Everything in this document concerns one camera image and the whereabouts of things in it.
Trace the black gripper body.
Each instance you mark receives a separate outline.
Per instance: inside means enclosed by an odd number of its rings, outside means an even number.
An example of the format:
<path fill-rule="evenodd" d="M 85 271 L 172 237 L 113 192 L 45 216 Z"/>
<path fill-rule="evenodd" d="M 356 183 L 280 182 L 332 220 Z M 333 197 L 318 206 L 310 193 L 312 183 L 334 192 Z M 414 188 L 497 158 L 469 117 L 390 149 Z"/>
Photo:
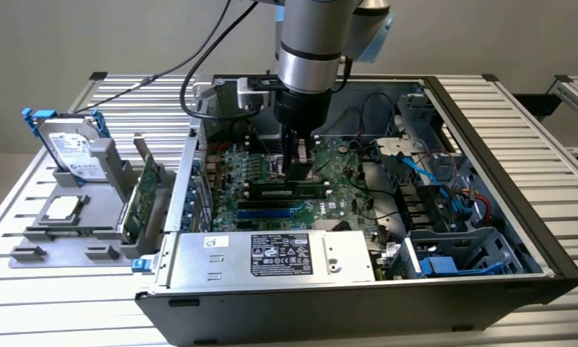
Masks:
<path fill-rule="evenodd" d="M 332 90 L 316 94 L 282 90 L 274 97 L 274 118 L 300 137 L 309 137 L 325 123 L 330 100 Z"/>

